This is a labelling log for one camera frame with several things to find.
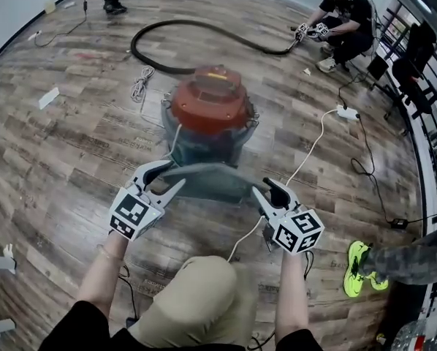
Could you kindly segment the person's black shirt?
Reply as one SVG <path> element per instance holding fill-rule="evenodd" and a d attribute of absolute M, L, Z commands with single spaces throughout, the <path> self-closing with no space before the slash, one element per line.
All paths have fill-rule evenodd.
<path fill-rule="evenodd" d="M 78 301 L 46 336 L 38 351 L 246 351 L 233 344 L 154 349 L 134 339 L 127 329 L 110 335 L 108 319 L 92 303 Z"/>

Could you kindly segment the person's right forearm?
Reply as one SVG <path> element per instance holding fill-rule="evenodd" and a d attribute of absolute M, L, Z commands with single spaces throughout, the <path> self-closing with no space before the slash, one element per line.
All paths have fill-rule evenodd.
<path fill-rule="evenodd" d="M 295 331 L 308 329 L 308 298 L 301 254 L 284 252 L 275 311 L 275 342 Z"/>

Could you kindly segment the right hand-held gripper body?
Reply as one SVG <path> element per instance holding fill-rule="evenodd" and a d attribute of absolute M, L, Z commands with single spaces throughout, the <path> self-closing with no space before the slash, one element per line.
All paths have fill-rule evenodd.
<path fill-rule="evenodd" d="M 315 247 L 324 225 L 315 210 L 287 211 L 281 216 L 271 216 L 263 230 L 263 237 L 270 251 L 282 248 L 296 255 Z"/>

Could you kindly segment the person's khaki trousers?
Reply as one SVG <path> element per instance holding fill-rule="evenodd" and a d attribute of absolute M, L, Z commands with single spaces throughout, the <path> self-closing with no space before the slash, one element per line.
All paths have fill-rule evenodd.
<path fill-rule="evenodd" d="M 244 349 L 251 340 L 257 300 L 257 281 L 246 265 L 218 256 L 192 257 L 128 332 L 156 349 Z"/>

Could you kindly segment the person's left forearm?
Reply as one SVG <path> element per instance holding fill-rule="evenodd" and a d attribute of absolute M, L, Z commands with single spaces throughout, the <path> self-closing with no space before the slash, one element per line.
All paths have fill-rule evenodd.
<path fill-rule="evenodd" d="M 110 315 L 128 242 L 119 233 L 111 232 L 106 241 L 98 245 L 97 256 L 84 276 L 77 294 L 77 301 L 93 304 L 106 318 Z"/>

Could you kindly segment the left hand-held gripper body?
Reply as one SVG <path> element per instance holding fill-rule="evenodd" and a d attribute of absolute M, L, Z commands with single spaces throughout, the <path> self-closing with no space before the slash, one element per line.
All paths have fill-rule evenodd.
<path fill-rule="evenodd" d="M 141 188 L 132 183 L 121 187 L 108 214 L 108 225 L 129 241 L 134 241 L 152 228 L 164 215 L 151 204 Z"/>

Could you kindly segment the red vacuum cleaner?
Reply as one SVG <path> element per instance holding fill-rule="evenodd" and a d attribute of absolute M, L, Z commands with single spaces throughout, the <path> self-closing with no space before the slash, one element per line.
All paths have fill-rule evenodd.
<path fill-rule="evenodd" d="M 179 166 L 222 163 L 237 167 L 259 125 L 239 72 L 200 67 L 161 101 L 169 153 Z"/>

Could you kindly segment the black metal railing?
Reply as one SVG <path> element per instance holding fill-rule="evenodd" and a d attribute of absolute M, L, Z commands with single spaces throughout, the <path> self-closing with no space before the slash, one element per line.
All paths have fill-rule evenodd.
<path fill-rule="evenodd" d="M 384 13 L 383 33 L 388 42 L 382 48 L 388 63 L 405 53 L 411 26 L 424 22 L 432 12 L 426 3 L 420 5 L 419 9 L 414 9 L 406 0 L 392 0 Z M 422 235 L 428 235 L 437 230 L 437 43 L 417 85 L 431 112 L 421 113 L 410 97 L 403 98 L 403 105 L 419 171 L 422 210 L 418 223 Z"/>

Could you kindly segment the black chair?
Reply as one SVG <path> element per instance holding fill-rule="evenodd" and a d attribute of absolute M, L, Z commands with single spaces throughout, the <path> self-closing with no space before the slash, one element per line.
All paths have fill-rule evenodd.
<path fill-rule="evenodd" d="M 394 79 L 399 83 L 399 94 L 389 86 L 380 86 L 374 83 L 371 88 L 379 88 L 384 94 L 392 99 L 393 107 L 403 105 L 402 100 L 407 98 L 407 103 L 413 103 L 417 111 L 412 118 L 416 119 L 422 114 L 432 113 L 431 102 L 427 95 L 433 91 L 432 88 L 422 90 L 418 80 L 423 78 L 423 71 L 433 56 L 436 34 L 431 26 L 422 21 L 421 24 L 412 24 L 409 30 L 409 39 L 405 51 L 396 59 L 392 66 L 380 56 L 376 56 L 368 65 L 368 73 L 376 80 L 379 80 L 384 73 L 390 69 Z"/>

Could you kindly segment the white power strip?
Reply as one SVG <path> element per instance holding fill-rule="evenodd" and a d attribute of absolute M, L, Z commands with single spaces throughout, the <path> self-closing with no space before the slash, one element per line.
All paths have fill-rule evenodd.
<path fill-rule="evenodd" d="M 345 105 L 338 105 L 336 108 L 336 113 L 341 117 L 345 118 L 347 120 L 356 121 L 360 118 L 359 113 L 357 110 L 347 107 Z"/>

